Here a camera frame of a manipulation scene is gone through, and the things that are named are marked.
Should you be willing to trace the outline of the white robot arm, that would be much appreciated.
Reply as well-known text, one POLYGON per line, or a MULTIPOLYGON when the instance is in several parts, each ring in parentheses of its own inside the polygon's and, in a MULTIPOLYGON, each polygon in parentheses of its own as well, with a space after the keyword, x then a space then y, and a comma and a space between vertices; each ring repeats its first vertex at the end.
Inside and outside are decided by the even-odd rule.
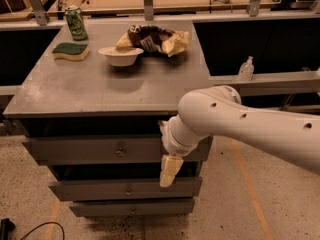
POLYGON ((241 104, 230 86, 198 89, 185 94, 178 114, 160 124, 162 157, 160 185, 170 186, 183 158, 209 136, 225 136, 316 174, 320 173, 320 117, 241 104))

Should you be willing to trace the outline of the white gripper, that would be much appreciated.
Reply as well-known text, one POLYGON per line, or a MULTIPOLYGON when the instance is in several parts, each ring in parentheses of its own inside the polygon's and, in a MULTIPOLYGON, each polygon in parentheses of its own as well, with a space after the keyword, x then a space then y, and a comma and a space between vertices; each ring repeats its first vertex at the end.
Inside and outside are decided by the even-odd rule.
POLYGON ((170 154, 164 155, 161 160, 160 186, 169 187, 183 165, 181 157, 187 156, 198 146, 198 136, 179 116, 171 117, 168 121, 159 120, 158 125, 162 144, 170 154))

